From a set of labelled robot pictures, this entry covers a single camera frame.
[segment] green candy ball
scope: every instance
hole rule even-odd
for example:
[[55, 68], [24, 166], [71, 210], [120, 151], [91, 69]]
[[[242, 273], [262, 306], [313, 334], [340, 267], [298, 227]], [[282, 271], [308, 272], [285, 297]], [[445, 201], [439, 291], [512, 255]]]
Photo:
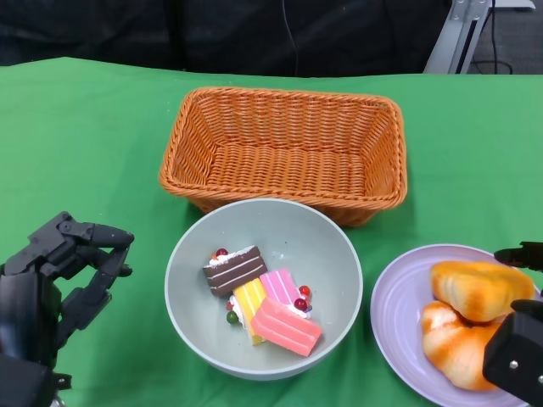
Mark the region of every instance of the green candy ball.
[[238, 316], [236, 315], [236, 313], [234, 311], [228, 312], [227, 321], [231, 325], [237, 324], [239, 322]]

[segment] black cloth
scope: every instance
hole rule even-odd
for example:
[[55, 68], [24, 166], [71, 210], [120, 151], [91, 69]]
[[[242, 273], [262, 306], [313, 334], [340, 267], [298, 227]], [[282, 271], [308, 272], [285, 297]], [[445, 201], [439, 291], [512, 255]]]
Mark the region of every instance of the black cloth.
[[0, 64], [72, 56], [247, 75], [422, 72], [450, 0], [0, 0]]

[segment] chocolate cake slice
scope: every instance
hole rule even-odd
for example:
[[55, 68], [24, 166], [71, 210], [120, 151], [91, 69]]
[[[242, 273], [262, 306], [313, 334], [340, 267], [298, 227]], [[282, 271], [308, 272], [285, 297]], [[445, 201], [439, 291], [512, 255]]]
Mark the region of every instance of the chocolate cake slice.
[[221, 257], [219, 262], [204, 267], [211, 293], [219, 297], [268, 272], [256, 246]]

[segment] purple plate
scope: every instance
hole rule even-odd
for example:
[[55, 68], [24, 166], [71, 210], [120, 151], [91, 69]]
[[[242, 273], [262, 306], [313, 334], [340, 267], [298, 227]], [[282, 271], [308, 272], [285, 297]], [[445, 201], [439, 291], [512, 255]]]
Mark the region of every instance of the purple plate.
[[434, 299], [430, 266], [443, 260], [497, 263], [490, 253], [455, 244], [416, 248], [390, 263], [373, 288], [371, 304], [373, 335], [384, 358], [413, 390], [444, 407], [527, 405], [503, 390], [488, 393], [461, 390], [426, 359], [421, 312]]

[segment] pink cake slice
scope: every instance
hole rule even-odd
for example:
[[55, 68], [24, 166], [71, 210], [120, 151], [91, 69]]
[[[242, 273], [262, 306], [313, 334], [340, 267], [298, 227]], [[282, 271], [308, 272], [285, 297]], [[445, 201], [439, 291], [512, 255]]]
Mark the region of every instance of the pink cake slice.
[[283, 304], [264, 298], [250, 322], [257, 335], [302, 356], [309, 356], [322, 329], [288, 310]]
[[294, 305], [296, 299], [301, 298], [298, 288], [292, 281], [287, 269], [269, 271], [260, 276], [266, 295], [285, 305]]

